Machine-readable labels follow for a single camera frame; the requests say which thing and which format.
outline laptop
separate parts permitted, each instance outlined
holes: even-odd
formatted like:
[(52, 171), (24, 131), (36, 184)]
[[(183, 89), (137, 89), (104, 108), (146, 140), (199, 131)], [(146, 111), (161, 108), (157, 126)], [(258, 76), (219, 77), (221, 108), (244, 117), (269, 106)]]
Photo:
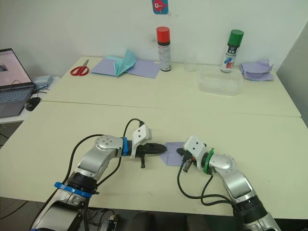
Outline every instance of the laptop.
[(14, 51), (0, 50), (0, 118), (18, 116), (34, 89)]

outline clear plastic box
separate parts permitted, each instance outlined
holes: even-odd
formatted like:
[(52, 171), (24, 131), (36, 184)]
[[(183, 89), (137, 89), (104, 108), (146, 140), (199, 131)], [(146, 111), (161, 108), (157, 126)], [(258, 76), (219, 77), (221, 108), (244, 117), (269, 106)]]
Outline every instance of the clear plastic box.
[(224, 73), (220, 70), (220, 66), (206, 66), (201, 70), (198, 85), (201, 91), (237, 95), (243, 86), (243, 76), (236, 67), (231, 69), (231, 72)]

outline spray can label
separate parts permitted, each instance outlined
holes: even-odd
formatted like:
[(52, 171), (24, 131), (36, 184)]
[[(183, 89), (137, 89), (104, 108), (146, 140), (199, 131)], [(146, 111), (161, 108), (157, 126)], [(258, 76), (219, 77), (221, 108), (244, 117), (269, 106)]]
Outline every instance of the spray can label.
[(228, 45), (226, 53), (223, 57), (221, 70), (229, 72), (234, 65), (238, 46)]
[(162, 71), (171, 70), (171, 54), (170, 54), (170, 45), (161, 46), (158, 45), (159, 61), (161, 64), (160, 69)]

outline green ring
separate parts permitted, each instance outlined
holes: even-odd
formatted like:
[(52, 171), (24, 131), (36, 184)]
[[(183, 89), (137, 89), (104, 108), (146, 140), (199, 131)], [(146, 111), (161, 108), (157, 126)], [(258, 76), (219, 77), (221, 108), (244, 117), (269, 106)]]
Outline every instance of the green ring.
[(205, 174), (207, 174), (208, 164), (209, 164), (210, 159), (211, 159), (213, 154), (214, 154), (214, 148), (211, 149), (209, 155), (207, 156), (207, 158), (205, 160), (205, 165), (204, 165), (204, 170), (203, 170)]

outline red scissors handle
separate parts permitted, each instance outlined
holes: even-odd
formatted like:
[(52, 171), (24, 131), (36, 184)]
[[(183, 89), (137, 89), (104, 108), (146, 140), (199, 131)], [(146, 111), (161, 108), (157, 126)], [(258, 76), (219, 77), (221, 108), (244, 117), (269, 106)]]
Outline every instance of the red scissors handle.
[(89, 73), (89, 69), (87, 66), (79, 66), (71, 70), (71, 75), (73, 76), (85, 76)]

